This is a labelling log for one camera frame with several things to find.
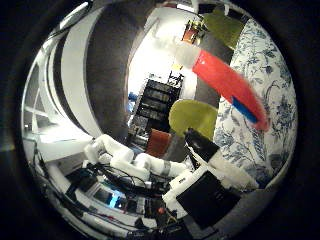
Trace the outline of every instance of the floral curtain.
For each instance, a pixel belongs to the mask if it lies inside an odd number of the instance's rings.
[[[214,142],[225,159],[265,187],[291,158],[297,131],[296,96],[290,72],[268,33],[250,19],[230,66],[249,80],[261,98],[270,129],[261,132],[221,97]]]

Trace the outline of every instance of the black bookshelf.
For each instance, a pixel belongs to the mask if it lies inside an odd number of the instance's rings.
[[[169,111],[179,98],[180,89],[149,79],[143,91],[136,114],[148,119],[146,131],[151,128],[169,132]]]

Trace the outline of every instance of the yellow-green object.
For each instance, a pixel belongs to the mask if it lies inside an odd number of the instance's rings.
[[[188,128],[193,128],[212,140],[218,110],[196,100],[178,100],[169,113],[170,127],[181,137]]]
[[[224,15],[224,12],[214,9],[212,13],[204,14],[204,24],[214,37],[226,46],[235,49],[244,24]]]

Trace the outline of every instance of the red object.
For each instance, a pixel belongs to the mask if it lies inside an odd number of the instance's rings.
[[[159,214],[164,214],[164,213],[165,213],[164,208],[159,208],[159,209],[158,209],[158,213],[159,213]]]
[[[167,151],[171,142],[171,134],[151,128],[146,153],[161,158]]]
[[[260,99],[250,84],[229,65],[202,50],[192,71],[231,104],[233,98],[241,102],[256,117],[256,129],[268,130],[267,114]]]

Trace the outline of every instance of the blue object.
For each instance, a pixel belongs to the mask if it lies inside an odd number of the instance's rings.
[[[129,93],[129,96],[128,96],[128,99],[132,102],[136,102],[137,99],[138,99],[138,95],[137,94],[134,94],[133,92],[130,92]]]
[[[112,194],[112,199],[111,199],[111,201],[109,203],[109,207],[114,208],[116,203],[117,203],[117,201],[118,201],[118,199],[119,199],[119,196],[117,196],[115,194]]]
[[[239,112],[241,112],[246,118],[249,119],[250,122],[252,123],[257,123],[258,119],[256,118],[256,116],[249,111],[249,109],[243,105],[236,97],[232,96],[232,105],[238,109]]]

